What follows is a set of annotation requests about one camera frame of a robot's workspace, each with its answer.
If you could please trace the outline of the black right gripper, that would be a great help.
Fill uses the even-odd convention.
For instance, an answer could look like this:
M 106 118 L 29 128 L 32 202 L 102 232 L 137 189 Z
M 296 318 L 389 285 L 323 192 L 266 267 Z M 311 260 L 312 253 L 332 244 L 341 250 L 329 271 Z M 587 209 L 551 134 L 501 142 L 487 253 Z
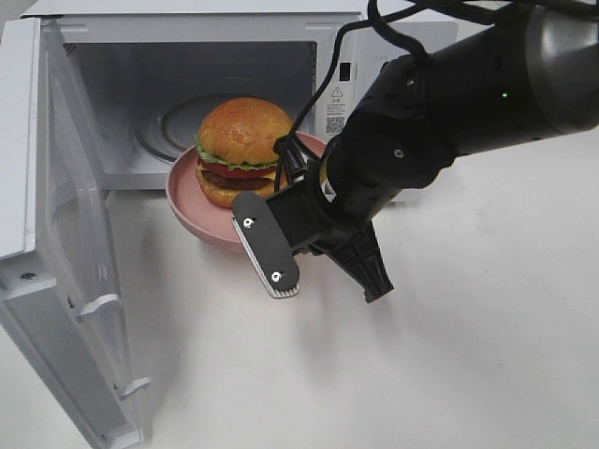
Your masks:
M 362 287 L 367 303 L 394 289 L 372 223 L 374 175 L 346 156 L 313 161 L 302 180 L 267 200 L 241 192 L 232 215 L 241 245 L 272 298 L 300 291 L 293 252 L 326 254 Z

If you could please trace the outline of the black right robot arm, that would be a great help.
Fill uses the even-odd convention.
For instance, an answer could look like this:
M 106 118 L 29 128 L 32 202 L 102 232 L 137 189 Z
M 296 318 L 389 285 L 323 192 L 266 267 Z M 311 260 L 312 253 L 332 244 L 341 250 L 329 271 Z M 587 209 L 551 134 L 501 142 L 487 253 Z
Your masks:
M 323 254 L 372 302 L 392 289 L 373 216 L 462 156 L 598 124 L 598 6 L 583 1 L 415 1 L 345 25 L 402 56 L 385 63 L 322 155 L 278 138 L 272 196 L 242 193 L 233 226 L 268 294 L 299 291 L 298 253 Z

